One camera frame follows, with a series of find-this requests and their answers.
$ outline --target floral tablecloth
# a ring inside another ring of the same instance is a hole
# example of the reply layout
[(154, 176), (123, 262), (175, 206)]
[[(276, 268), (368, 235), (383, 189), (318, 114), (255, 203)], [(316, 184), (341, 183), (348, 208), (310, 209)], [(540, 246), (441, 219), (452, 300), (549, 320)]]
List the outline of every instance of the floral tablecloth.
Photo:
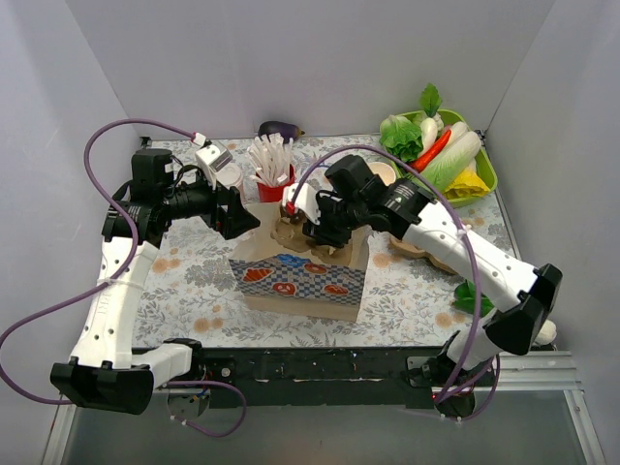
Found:
[[(253, 172), (245, 155), (250, 139), (220, 140), (246, 174)], [(308, 166), (330, 149), (352, 143), (378, 145), (376, 136), (304, 138), (294, 145), (295, 170)], [(154, 142), (172, 150), (183, 163), (194, 162), (189, 141)], [(368, 160), (379, 157), (358, 152)], [(323, 170), (311, 183), (328, 185)], [(244, 184), (248, 202), (258, 201), (256, 182)], [(495, 195), (459, 210), (482, 237), (513, 254)], [(364, 297), (356, 323), (250, 310), (229, 268), (227, 255), (236, 245), (211, 231), (199, 218), (177, 221), (152, 266), (134, 329), (134, 345), (154, 347), (170, 337), (190, 337), (207, 347), (398, 346), (442, 345), (470, 317), (450, 307), (462, 278), (427, 259), (407, 259), (389, 247), (386, 233), (369, 238), (370, 260)]]

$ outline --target white radish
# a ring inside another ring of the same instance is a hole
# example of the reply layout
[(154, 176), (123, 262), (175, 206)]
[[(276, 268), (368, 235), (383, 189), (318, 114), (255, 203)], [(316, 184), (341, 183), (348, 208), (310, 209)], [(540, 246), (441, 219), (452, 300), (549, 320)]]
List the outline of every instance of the white radish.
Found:
[(433, 118), (426, 118), (419, 123), (422, 131), (422, 151), (418, 156), (422, 156), (435, 143), (437, 138), (437, 122)]

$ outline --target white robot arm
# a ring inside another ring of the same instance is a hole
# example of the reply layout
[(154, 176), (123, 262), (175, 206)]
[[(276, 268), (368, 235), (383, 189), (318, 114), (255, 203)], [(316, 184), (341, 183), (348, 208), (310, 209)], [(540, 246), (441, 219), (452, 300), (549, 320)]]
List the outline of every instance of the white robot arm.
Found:
[[(224, 238), (237, 237), (260, 222), (241, 205), (236, 188), (217, 183), (219, 171), (231, 154), (221, 145), (199, 140), (197, 170), (191, 184), (174, 179), (169, 150), (143, 149), (132, 158), (133, 180), (115, 194), (115, 200), (138, 226), (139, 246), (131, 263), (110, 281), (132, 248), (127, 222), (114, 209), (104, 223), (103, 259), (98, 284), (109, 285), (92, 300), (86, 323), (68, 363), (55, 363), (51, 382), (81, 407), (140, 414), (154, 388), (172, 378), (202, 377), (195, 354), (198, 341), (172, 339), (142, 355), (132, 354), (132, 333), (146, 276), (157, 257), (172, 220), (200, 216)], [(130, 198), (125, 196), (130, 189)]]
[[(293, 204), (297, 185), (285, 191), (282, 209), (307, 219), (304, 234), (318, 244), (341, 247), (351, 231), (370, 225), (403, 242), (434, 255), (461, 276), (472, 280), (472, 267), (459, 231), (446, 209), (430, 193), (402, 178), (386, 186), (358, 156), (348, 155), (332, 165), (325, 177), (334, 193), (317, 193), (304, 184)], [(502, 252), (475, 232), (467, 232), (478, 270), (481, 291), (495, 304), (495, 311), (480, 321), (473, 346), (462, 369), (472, 370), (506, 351), (525, 355), (553, 308), (562, 273), (551, 264), (536, 268)], [(466, 348), (466, 332), (447, 342), (437, 363), (424, 368), (431, 382), (442, 384)]]

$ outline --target white enclosure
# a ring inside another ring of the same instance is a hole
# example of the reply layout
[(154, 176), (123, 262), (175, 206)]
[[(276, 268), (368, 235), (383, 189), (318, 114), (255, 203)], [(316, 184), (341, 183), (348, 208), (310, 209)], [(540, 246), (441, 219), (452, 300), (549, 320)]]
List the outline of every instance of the white enclosure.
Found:
[[(620, 6), (613, 0), (0, 0), (2, 328), (89, 288), (105, 203), (81, 150), (113, 119), (147, 117), (213, 138), (266, 119), (311, 135), (377, 132), (432, 81), (476, 129), (523, 258), (565, 272), (554, 314), (608, 463), (620, 463), (617, 149)], [(97, 148), (110, 189), (137, 134)], [(88, 302), (21, 329), (3, 362), (53, 395)], [(37, 463), (53, 409), (0, 384), (1, 463)]]
[(313, 135), (374, 133), (390, 112), (416, 109), (429, 80), (486, 128), (552, 4), (67, 3), (129, 116), (214, 138), (251, 136), (273, 118)]

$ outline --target black metal frame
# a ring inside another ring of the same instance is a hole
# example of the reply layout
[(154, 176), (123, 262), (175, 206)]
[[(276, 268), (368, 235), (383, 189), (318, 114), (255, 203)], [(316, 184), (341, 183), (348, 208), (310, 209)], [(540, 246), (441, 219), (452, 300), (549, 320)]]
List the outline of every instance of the black metal frame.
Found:
[[(137, 354), (147, 349), (135, 350)], [(201, 348), (207, 379), (235, 385), (249, 406), (404, 405), (432, 409), (430, 387), (412, 387), (408, 357), (435, 357), (440, 347)], [(492, 375), (478, 386), (490, 386)], [(239, 405), (213, 389), (209, 408)]]

